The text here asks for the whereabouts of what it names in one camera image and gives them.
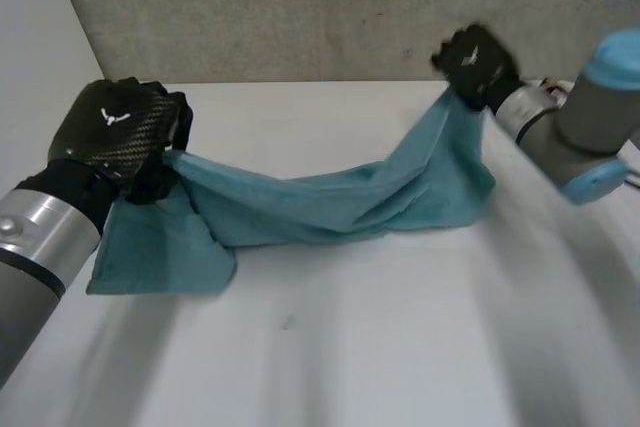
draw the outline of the gray robot arm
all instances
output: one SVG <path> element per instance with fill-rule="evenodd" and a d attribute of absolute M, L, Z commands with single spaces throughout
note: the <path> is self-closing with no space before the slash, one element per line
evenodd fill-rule
<path fill-rule="evenodd" d="M 458 31 L 432 60 L 470 108 L 489 108 L 571 202 L 592 202 L 624 182 L 629 172 L 617 154 L 640 128 L 640 31 L 600 44 L 561 108 L 520 80 L 511 55 L 478 24 Z"/>
<path fill-rule="evenodd" d="M 177 175 L 164 150 L 184 149 L 184 94 L 158 83 L 101 80 L 74 102 L 47 168 L 0 200 L 0 388 L 100 242 L 112 203 L 152 203 Z"/>

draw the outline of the concrete wall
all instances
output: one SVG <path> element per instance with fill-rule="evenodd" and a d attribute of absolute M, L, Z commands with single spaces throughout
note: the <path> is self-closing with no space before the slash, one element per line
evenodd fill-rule
<path fill-rule="evenodd" d="M 424 79 L 480 19 L 527 76 L 573 77 L 640 0 L 72 0 L 105 74 L 171 82 Z"/>

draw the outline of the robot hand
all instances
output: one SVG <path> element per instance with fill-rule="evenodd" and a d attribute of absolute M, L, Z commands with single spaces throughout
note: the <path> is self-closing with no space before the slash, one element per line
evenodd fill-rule
<path fill-rule="evenodd" d="M 182 92 L 135 78 L 98 80 L 78 95 L 56 133 L 49 161 L 87 165 L 133 203 L 166 197 L 177 175 L 162 164 L 168 146 L 185 149 L 192 111 Z"/>
<path fill-rule="evenodd" d="M 479 24 L 458 30 L 449 42 L 442 43 L 431 62 L 474 110 L 488 105 L 495 112 L 523 85 L 511 54 Z"/>

